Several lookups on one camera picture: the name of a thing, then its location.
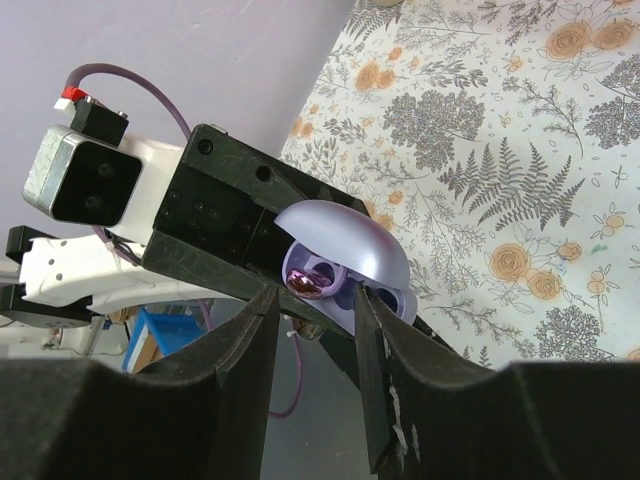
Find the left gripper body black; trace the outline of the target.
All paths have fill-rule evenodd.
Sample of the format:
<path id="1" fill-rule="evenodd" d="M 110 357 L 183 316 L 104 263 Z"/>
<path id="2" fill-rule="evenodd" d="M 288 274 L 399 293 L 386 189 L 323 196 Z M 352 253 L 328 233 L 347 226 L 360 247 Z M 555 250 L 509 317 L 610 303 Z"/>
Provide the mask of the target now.
<path id="1" fill-rule="evenodd" d="M 219 180 L 219 135 L 197 126 L 169 183 L 142 257 L 145 268 L 173 278 L 206 278 L 208 267 L 233 266 L 280 278 L 277 213 Z"/>

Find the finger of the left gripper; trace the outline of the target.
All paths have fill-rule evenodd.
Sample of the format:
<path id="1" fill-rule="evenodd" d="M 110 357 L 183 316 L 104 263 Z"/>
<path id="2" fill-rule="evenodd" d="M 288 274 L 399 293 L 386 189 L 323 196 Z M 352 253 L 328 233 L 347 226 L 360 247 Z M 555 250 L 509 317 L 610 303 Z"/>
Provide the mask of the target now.
<path id="1" fill-rule="evenodd" d="M 219 180 L 274 213 L 302 200 L 328 200 L 370 217 L 362 200 L 228 134 L 219 135 Z"/>
<path id="2" fill-rule="evenodd" d="M 240 300 L 250 300 L 265 286 L 277 286 L 282 289 L 283 293 L 281 301 L 282 312 L 300 321 L 303 337 L 306 339 L 322 338 L 325 349 L 341 368 L 349 369 L 355 367 L 357 365 L 356 360 L 348 356 L 349 353 L 355 349 L 354 334 L 349 334 L 334 323 L 328 316 L 297 298 L 285 288 L 281 268 L 284 257 L 292 243 L 293 238 L 280 229 L 280 278 L 277 280 L 262 279 L 250 272 L 244 272 L 233 266 L 220 268 L 208 267 L 205 269 L 207 274 L 206 278 L 198 277 L 194 280 L 183 280 L 170 276 L 167 277 L 202 286 Z M 435 342 L 434 350 L 436 352 L 447 348 L 447 343 L 423 320 L 417 317 L 417 315 L 415 321 L 410 325 L 417 332 L 423 333 Z"/>

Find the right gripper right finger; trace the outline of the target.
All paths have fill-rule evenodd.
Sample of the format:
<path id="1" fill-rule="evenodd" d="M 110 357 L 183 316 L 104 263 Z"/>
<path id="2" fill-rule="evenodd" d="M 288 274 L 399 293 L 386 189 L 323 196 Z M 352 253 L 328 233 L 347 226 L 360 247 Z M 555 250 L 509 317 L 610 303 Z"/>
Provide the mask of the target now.
<path id="1" fill-rule="evenodd" d="M 380 479 L 635 479 L 635 363 L 513 363 L 493 371 L 356 292 L 371 472 Z"/>

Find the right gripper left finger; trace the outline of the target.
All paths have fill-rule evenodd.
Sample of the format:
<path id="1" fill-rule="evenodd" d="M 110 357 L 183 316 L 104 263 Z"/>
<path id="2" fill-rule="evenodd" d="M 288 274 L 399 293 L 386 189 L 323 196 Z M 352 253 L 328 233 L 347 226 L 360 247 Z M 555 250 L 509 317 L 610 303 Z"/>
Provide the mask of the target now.
<path id="1" fill-rule="evenodd" d="M 267 287 L 135 374 L 86 359 L 3 361 L 2 477 L 258 478 L 279 320 Z"/>

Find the lavender earbud charging case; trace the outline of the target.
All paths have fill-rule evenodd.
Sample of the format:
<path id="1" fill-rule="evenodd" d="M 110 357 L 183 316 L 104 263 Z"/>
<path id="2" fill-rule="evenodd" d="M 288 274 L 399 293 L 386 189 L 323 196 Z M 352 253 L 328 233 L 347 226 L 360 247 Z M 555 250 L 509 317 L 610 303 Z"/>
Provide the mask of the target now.
<path id="1" fill-rule="evenodd" d="M 283 283 L 292 268 L 320 262 L 342 266 L 346 280 L 333 296 L 303 300 L 349 334 L 355 333 L 355 295 L 359 283 L 371 288 L 402 321 L 411 324 L 417 298 L 410 286 L 407 256 L 396 238 L 379 223 L 347 206 L 305 200 L 284 209 L 275 224 L 293 238 L 281 268 Z"/>

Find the purple earbud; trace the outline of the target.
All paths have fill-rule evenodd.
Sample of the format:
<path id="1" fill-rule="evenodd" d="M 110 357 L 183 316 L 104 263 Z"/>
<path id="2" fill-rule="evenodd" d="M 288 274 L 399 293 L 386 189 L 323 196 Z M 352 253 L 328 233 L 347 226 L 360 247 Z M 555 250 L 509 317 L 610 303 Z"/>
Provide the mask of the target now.
<path id="1" fill-rule="evenodd" d="M 347 270 L 320 262 L 311 268 L 292 268 L 285 275 L 285 285 L 299 298 L 320 300 L 336 294 L 343 286 Z"/>

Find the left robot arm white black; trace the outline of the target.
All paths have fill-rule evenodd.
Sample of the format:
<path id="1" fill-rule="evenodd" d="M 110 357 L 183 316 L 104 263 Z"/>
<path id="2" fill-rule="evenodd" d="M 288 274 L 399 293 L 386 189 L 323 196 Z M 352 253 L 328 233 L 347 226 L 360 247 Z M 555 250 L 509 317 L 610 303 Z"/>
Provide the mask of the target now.
<path id="1" fill-rule="evenodd" d="M 124 130 L 50 127 L 23 190 L 50 218 L 92 228 L 56 238 L 16 227 L 19 266 L 3 311 L 77 328 L 163 300 L 248 300 L 280 292 L 307 335 L 353 340 L 355 297 L 369 288 L 413 331 L 430 335 L 399 242 L 363 203 L 209 125 L 183 147 Z"/>

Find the blue storage bin background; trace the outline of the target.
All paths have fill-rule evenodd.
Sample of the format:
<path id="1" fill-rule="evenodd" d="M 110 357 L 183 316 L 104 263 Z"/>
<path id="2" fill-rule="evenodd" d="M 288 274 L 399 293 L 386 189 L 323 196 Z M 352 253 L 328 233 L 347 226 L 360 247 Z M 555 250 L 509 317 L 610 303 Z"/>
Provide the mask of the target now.
<path id="1" fill-rule="evenodd" d="M 175 353 L 204 334 L 192 315 L 151 313 L 136 316 L 122 370 L 137 373 L 147 365 Z"/>

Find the floral patterned table mat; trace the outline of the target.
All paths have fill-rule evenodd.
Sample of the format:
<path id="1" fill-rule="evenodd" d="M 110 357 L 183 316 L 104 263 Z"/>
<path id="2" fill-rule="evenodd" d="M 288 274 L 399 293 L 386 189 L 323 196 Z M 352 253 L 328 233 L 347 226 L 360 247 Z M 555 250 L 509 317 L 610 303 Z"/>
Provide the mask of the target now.
<path id="1" fill-rule="evenodd" d="M 402 244 L 486 367 L 639 357 L 639 5 L 359 1 L 284 159 Z"/>

